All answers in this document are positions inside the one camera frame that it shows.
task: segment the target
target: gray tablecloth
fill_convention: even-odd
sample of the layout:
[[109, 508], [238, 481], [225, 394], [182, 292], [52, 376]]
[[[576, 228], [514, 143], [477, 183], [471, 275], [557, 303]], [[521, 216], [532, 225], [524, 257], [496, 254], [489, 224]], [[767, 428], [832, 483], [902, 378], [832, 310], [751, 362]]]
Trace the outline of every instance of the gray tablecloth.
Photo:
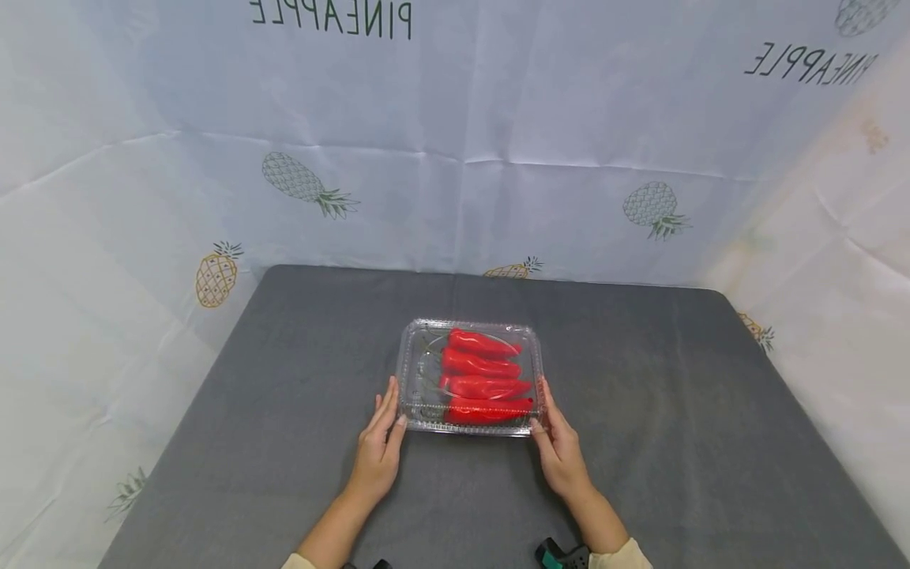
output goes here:
[[[907, 567], [708, 290], [275, 267], [103, 569], [276, 569], [346, 481], [414, 318], [531, 325], [591, 476], [657, 567]], [[528, 440], [412, 432], [361, 569], [535, 566], [579, 542]]]

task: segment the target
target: pineapple text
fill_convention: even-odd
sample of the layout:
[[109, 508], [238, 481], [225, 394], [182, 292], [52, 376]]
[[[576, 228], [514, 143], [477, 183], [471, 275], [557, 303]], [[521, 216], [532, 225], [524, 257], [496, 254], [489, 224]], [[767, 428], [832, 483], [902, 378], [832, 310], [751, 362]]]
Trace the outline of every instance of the pineapple text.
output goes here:
[[825, 50], [808, 46], [777, 47], [774, 42], [764, 42], [764, 50], [755, 58], [757, 64], [743, 71], [746, 75], [767, 77], [777, 70], [781, 79], [786, 79], [791, 72], [800, 83], [816, 85], [851, 85], [865, 74], [872, 66], [878, 54], [851, 54], [839, 56], [836, 53], [825, 57]]
[[385, 2], [383, 0], [249, 0], [254, 6], [254, 24], [297, 24], [298, 28], [312, 25], [317, 30], [332, 31], [353, 36], [375, 36], [395, 39], [407, 33], [410, 41], [410, 2]]

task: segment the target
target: plastic clamshell lid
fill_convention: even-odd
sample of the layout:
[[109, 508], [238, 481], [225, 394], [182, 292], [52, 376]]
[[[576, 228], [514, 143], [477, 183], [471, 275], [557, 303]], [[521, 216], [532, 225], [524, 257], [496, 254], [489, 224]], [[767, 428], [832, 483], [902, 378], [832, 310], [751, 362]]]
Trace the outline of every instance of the plastic clamshell lid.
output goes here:
[[[503, 345], [521, 346], [521, 353], [508, 358], [508, 361], [521, 366], [518, 379], [531, 385], [527, 393], [515, 398], [523, 400], [516, 403], [519, 405], [528, 403], [530, 399], [529, 412], [492, 424], [468, 425], [447, 421], [446, 411], [450, 407], [452, 393], [440, 387], [441, 352], [448, 345], [449, 332], [453, 328], [478, 332]], [[526, 437], [531, 434], [531, 418], [541, 414], [541, 344], [534, 330], [527, 326], [416, 319], [401, 334], [397, 377], [399, 408], [408, 418], [408, 429], [413, 431]]]

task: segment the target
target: person's left hand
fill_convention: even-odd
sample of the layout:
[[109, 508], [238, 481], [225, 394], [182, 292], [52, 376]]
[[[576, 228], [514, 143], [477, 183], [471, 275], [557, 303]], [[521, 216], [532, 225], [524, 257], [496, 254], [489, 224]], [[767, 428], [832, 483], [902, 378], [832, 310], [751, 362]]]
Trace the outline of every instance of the person's left hand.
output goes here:
[[398, 392], [398, 380], [392, 376], [385, 396], [376, 396], [376, 412], [358, 438], [354, 470], [345, 488], [345, 493], [370, 506], [379, 503], [389, 493], [398, 475], [399, 452], [406, 422], [404, 415], [395, 421]]

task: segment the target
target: clear plastic container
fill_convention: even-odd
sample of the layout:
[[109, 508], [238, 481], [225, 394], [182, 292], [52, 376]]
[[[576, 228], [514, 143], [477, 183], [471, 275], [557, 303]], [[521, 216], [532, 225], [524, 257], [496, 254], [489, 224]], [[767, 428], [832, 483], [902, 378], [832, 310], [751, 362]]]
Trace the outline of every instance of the clear plastic container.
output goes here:
[[[474, 400], [456, 397], [452, 392], [457, 391], [456, 388], [440, 385], [443, 375], [441, 353], [449, 343], [449, 332], [453, 328], [478, 332], [504, 346], [520, 346], [521, 353], [500, 360], [521, 366], [521, 374], [517, 379], [527, 381], [530, 388], [520, 394], [506, 392], [501, 398], [493, 396], [496, 400], [493, 403], [476, 401], [477, 406], [474, 407]], [[526, 437], [531, 434], [531, 418], [539, 418], [541, 414], [541, 345], [534, 330], [527, 326], [414, 320], [401, 335], [397, 377], [400, 387], [399, 405], [401, 412], [408, 418], [410, 430]], [[511, 407], [511, 411], [506, 412], [495, 409], [490, 411], [490, 407], [500, 406], [503, 401], [506, 401], [506, 407], [518, 406], [520, 410], [516, 412], [515, 407]]]

